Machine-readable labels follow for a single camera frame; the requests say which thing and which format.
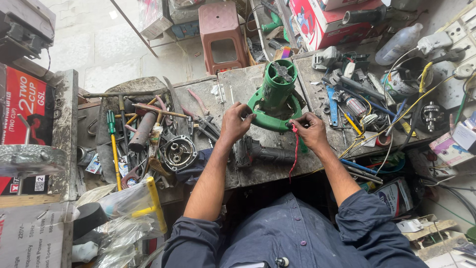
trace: white plastic bottle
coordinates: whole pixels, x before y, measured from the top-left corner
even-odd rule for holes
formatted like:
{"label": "white plastic bottle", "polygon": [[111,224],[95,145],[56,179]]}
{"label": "white plastic bottle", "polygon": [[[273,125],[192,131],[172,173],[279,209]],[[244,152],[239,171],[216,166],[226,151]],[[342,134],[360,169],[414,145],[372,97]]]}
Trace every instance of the white plastic bottle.
{"label": "white plastic bottle", "polygon": [[375,61],[383,66],[394,63],[403,54],[417,46],[420,37],[421,23],[416,23],[411,27],[399,30],[390,40],[377,52]]}

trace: person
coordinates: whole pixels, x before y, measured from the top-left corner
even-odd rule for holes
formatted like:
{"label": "person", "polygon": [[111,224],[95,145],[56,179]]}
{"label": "person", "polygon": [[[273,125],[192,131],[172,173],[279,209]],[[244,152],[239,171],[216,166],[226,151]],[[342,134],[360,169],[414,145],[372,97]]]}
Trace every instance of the person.
{"label": "person", "polygon": [[164,247],[162,267],[283,267],[276,263],[283,257],[290,268],[427,267],[390,221],[386,204],[361,189],[345,170],[330,149],[325,124],[312,113],[289,122],[324,165],[339,207],[339,231],[289,193],[245,219],[229,248],[217,256],[228,155],[255,117],[239,102],[225,112],[221,136]]}

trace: brown plastic stool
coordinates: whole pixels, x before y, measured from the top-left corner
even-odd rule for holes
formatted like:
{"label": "brown plastic stool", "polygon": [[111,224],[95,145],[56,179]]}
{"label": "brown plastic stool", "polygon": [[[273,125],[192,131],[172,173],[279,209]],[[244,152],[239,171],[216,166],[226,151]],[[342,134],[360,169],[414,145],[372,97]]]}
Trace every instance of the brown plastic stool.
{"label": "brown plastic stool", "polygon": [[[209,74],[220,69],[248,66],[245,39],[241,34],[237,8],[234,2],[226,1],[203,5],[198,8],[200,37],[202,38],[205,67]],[[230,39],[235,45],[236,59],[217,63],[213,59],[212,42]]]}

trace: concrete floor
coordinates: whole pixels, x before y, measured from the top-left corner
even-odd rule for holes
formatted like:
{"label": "concrete floor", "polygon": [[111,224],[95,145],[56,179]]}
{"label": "concrete floor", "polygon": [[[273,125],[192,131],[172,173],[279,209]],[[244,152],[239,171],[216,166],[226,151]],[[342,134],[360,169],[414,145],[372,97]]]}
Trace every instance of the concrete floor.
{"label": "concrete floor", "polygon": [[[109,0],[40,0],[56,14],[54,46],[50,48],[52,72],[75,69],[79,87],[91,93],[132,79],[166,76],[172,83],[205,76],[200,37],[154,48],[154,57]],[[139,27],[136,0],[116,0]],[[153,40],[151,45],[171,39]],[[39,65],[48,67],[46,50]]]}

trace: red box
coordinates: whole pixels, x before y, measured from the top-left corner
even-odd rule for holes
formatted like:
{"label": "red box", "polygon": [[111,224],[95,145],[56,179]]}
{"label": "red box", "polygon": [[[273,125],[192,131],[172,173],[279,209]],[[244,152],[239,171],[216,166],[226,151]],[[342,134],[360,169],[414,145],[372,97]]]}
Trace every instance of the red box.
{"label": "red box", "polygon": [[290,0],[289,7],[297,22],[298,31],[306,43],[308,51],[329,46],[363,40],[372,26],[368,22],[342,24],[348,10],[370,10],[383,3],[381,0],[369,0],[352,5],[352,9],[342,7],[331,11],[322,11],[317,0]]}
{"label": "red box", "polygon": [[[0,63],[0,144],[24,144],[27,128],[18,117],[21,114],[30,125],[30,144],[51,146],[54,108],[53,87]],[[48,178],[27,177],[22,193],[45,194]],[[0,195],[16,195],[19,182],[16,177],[0,177]]]}
{"label": "red box", "polygon": [[365,2],[367,0],[317,0],[322,11],[338,9],[344,6]]}

